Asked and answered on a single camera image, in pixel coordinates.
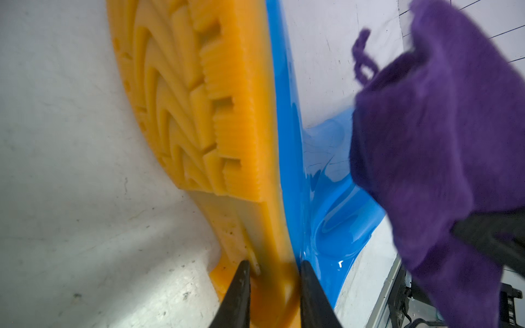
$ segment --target black cable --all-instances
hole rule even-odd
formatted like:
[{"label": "black cable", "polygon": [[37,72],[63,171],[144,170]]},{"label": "black cable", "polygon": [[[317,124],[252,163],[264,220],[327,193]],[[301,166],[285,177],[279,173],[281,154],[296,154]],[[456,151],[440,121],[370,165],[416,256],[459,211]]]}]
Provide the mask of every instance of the black cable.
[{"label": "black cable", "polygon": [[412,323],[412,318],[407,313],[406,304],[405,303],[403,303],[403,305],[401,305],[401,312],[405,315],[405,317],[408,319],[408,321],[410,323]]},{"label": "black cable", "polygon": [[443,321],[440,321],[440,320],[437,320],[437,321],[425,321],[425,320],[423,320],[421,318],[417,318],[414,321],[412,321],[411,323],[409,323],[408,325],[406,325],[405,328],[414,328],[414,327],[417,327],[420,323],[424,323],[424,324],[426,324],[429,327],[446,327],[447,326]]}]

